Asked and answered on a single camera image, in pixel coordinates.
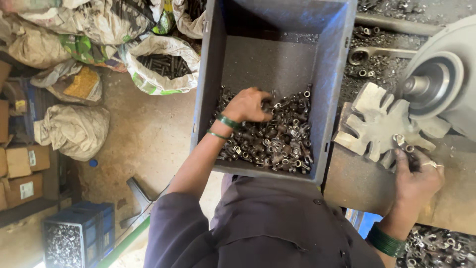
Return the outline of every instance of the blue crate of metal parts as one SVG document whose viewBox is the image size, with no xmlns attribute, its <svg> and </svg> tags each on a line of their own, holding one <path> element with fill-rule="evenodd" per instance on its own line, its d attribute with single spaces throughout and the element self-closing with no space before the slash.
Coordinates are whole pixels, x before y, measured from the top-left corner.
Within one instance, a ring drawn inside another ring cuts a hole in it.
<svg viewBox="0 0 476 268">
<path fill-rule="evenodd" d="M 69 207 L 43 220 L 47 268 L 93 268 L 102 259 L 103 223 L 97 210 Z"/>
<path fill-rule="evenodd" d="M 114 222 L 114 204 L 102 203 L 94 204 L 89 201 L 81 201 L 75 204 L 73 207 L 98 211 L 102 217 L 102 252 L 103 256 L 106 256 L 114 248 L 114 242 L 116 239 L 115 234 L 115 222 Z"/>
</svg>

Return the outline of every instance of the green pipe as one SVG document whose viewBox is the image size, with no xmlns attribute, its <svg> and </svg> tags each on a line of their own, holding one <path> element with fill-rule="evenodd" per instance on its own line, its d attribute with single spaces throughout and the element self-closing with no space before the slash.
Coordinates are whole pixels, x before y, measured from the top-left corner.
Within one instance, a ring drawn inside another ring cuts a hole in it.
<svg viewBox="0 0 476 268">
<path fill-rule="evenodd" d="M 134 229 L 124 240 L 119 243 L 107 256 L 102 259 L 96 268 L 108 268 L 126 250 L 139 235 L 150 225 L 150 216 Z"/>
</svg>

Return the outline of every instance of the dirty floor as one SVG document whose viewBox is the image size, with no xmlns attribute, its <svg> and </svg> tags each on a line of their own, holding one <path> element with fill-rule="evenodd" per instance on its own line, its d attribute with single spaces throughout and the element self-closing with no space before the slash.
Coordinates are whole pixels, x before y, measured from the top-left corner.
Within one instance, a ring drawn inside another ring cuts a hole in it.
<svg viewBox="0 0 476 268">
<path fill-rule="evenodd" d="M 196 91 L 150 96 L 140 91 L 128 73 L 104 72 L 109 133 L 95 156 L 97 167 L 78 162 L 83 200 L 115 204 L 116 238 L 123 219 L 140 212 L 126 181 L 134 176 L 154 198 L 167 186 L 188 156 Z M 220 199 L 222 173 L 213 172 L 200 205 L 208 219 Z"/>
</svg>

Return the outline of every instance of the hand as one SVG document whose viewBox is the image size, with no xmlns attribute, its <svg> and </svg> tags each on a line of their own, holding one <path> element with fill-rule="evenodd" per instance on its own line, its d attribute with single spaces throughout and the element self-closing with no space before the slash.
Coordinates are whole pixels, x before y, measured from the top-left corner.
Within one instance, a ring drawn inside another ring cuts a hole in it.
<svg viewBox="0 0 476 268">
<path fill-rule="evenodd" d="M 269 121 L 273 115 L 261 110 L 261 101 L 264 99 L 271 100 L 271 94 L 259 91 L 256 87 L 244 89 L 230 101 L 222 114 L 238 123 Z"/>
<path fill-rule="evenodd" d="M 444 167 L 438 165 L 434 168 L 426 164 L 431 159 L 415 149 L 412 156 L 418 161 L 418 171 L 410 172 L 407 154 L 400 149 L 397 149 L 395 153 L 397 155 L 396 204 L 410 209 L 411 211 L 407 213 L 413 213 L 415 217 L 418 217 L 420 210 L 443 186 Z"/>
</svg>

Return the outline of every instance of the bangle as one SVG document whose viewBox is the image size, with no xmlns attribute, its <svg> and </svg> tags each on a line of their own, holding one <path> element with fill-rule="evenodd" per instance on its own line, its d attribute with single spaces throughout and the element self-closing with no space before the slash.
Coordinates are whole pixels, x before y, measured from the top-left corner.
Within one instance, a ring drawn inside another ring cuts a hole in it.
<svg viewBox="0 0 476 268">
<path fill-rule="evenodd" d="M 218 135 L 218 134 L 212 132 L 210 129 L 207 129 L 207 132 L 210 133 L 210 134 L 212 134 L 212 135 L 215 136 L 215 137 L 220 138 L 220 139 L 228 140 L 228 138 L 225 138 L 225 137 L 223 137 L 222 135 Z"/>
<path fill-rule="evenodd" d="M 367 240 L 374 247 L 390 257 L 397 258 L 405 252 L 405 241 L 395 239 L 382 232 L 374 223 L 372 229 L 368 233 Z"/>
<path fill-rule="evenodd" d="M 228 117 L 222 115 L 221 113 L 219 113 L 217 115 L 217 119 L 218 121 L 222 122 L 223 124 L 233 128 L 233 129 L 240 129 L 241 128 L 241 124 L 238 123 L 238 122 L 235 122 L 231 119 L 229 119 Z"/>
</svg>

